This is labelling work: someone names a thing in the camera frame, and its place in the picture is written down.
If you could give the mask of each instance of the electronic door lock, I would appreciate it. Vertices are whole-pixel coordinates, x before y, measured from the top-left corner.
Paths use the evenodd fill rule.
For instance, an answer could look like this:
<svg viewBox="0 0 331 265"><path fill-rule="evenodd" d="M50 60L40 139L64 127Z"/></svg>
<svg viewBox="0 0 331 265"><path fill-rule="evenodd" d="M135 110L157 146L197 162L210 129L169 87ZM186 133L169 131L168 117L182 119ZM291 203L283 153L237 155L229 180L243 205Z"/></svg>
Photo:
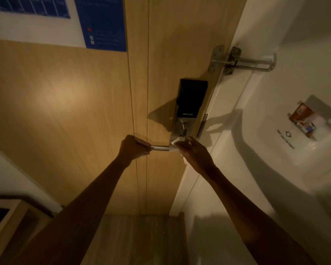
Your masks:
<svg viewBox="0 0 331 265"><path fill-rule="evenodd" d="M205 98L208 82L194 79L180 79L177 96L177 107L175 108L172 133L169 146L152 145L156 151L169 151L172 142L178 138L188 138L194 130L196 118Z"/></svg>
<svg viewBox="0 0 331 265"><path fill-rule="evenodd" d="M273 55L273 61L268 61L268 60L244 59L240 57L241 49L238 47L233 47L227 56L225 56L224 51L225 51L224 45L219 45L213 49L208 72L214 72L222 68L223 66L224 66L223 74L225 75L233 74L235 69L269 72L272 71L276 66L276 61L277 61L276 53L274 53ZM249 65L256 65L256 66L239 65L238 63L246 63ZM257 67L257 65L265 65L267 67L260 68Z"/></svg>

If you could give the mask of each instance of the person's right arm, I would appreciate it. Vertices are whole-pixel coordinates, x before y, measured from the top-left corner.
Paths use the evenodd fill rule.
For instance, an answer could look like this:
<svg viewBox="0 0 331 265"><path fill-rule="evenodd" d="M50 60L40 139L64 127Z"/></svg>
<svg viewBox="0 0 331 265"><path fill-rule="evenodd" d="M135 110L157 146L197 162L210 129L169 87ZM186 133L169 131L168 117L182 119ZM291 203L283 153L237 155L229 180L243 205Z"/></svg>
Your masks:
<svg viewBox="0 0 331 265"><path fill-rule="evenodd" d="M212 186L259 265L316 264L291 236L225 178L206 147L192 137L175 143L175 146Z"/></svg>

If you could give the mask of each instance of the person's left hand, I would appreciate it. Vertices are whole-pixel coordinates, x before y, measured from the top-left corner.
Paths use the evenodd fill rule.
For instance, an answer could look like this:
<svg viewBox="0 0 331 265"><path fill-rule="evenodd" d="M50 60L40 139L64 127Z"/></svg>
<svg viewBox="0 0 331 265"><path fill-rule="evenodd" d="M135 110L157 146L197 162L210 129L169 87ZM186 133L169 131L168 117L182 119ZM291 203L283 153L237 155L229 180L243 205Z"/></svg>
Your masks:
<svg viewBox="0 0 331 265"><path fill-rule="evenodd" d="M125 162L127 165L131 161L141 156L149 155L151 151L151 144L143 141L132 135L127 135L121 142L118 159Z"/></svg>

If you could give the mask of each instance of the forearm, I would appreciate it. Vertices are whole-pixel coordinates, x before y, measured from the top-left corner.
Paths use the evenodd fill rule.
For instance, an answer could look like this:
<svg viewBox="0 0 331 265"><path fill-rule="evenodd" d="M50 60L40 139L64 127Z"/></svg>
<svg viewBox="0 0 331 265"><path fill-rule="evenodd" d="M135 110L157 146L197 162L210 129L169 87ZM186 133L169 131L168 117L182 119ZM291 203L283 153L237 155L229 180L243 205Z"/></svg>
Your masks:
<svg viewBox="0 0 331 265"><path fill-rule="evenodd" d="M80 264L127 166L115 159L31 240L14 264Z"/></svg>
<svg viewBox="0 0 331 265"><path fill-rule="evenodd" d="M258 264L315 264L276 222L239 191L218 168L204 175Z"/></svg>

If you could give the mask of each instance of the hand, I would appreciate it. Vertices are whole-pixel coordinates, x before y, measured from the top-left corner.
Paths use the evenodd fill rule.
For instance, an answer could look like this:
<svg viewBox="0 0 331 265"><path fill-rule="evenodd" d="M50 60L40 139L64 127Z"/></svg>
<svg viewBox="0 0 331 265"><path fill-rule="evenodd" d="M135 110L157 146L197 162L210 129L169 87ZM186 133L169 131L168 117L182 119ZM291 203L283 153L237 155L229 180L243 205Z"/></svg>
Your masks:
<svg viewBox="0 0 331 265"><path fill-rule="evenodd" d="M200 175L208 176L209 171L216 168L206 147L201 145L193 137L189 137L185 141L176 142L174 146L179 149L189 164Z"/></svg>
<svg viewBox="0 0 331 265"><path fill-rule="evenodd" d="M149 155L151 151L151 144L143 141L132 135L127 135L121 142L119 154L117 159L125 162L128 166L131 161L139 158L140 156Z"/></svg>

